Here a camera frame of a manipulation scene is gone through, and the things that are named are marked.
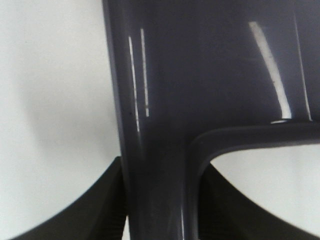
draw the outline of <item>glossy plastic surface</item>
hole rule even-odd
[[[300,137],[300,125],[286,122],[316,122],[320,116],[314,70],[319,66],[304,67],[311,53],[318,56],[320,36],[312,30],[317,23],[309,25],[309,13],[318,16],[320,3],[104,0],[103,5],[132,240],[198,239],[198,184],[209,161],[201,157],[201,147],[190,153],[197,136],[254,126],[218,135],[217,146],[206,145],[211,157],[215,147],[236,149],[230,144],[239,145],[237,140],[257,148],[319,138],[317,124],[314,133],[312,125]]]

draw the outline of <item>white wall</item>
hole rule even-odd
[[[0,1],[0,239],[65,208],[120,154],[99,0]]]

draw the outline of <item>dark plastic object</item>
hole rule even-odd
[[[120,239],[125,202],[131,240],[319,239],[248,200],[210,160],[319,143],[320,1],[102,2],[126,198],[116,162],[17,240]]]
[[[121,240],[127,204],[120,158],[58,215],[14,240]]]

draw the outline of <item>ribbed black rubber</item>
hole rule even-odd
[[[127,216],[120,158],[73,204],[14,240],[121,240]]]
[[[219,208],[212,193],[212,185],[202,176],[199,186],[198,231],[200,240],[244,240]]]
[[[200,240],[319,240],[249,200],[211,164],[199,192]]]

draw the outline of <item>white background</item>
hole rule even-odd
[[[61,211],[119,154],[101,1],[0,1],[0,239]],[[214,164],[252,200],[320,235],[317,156],[318,146],[280,148]]]

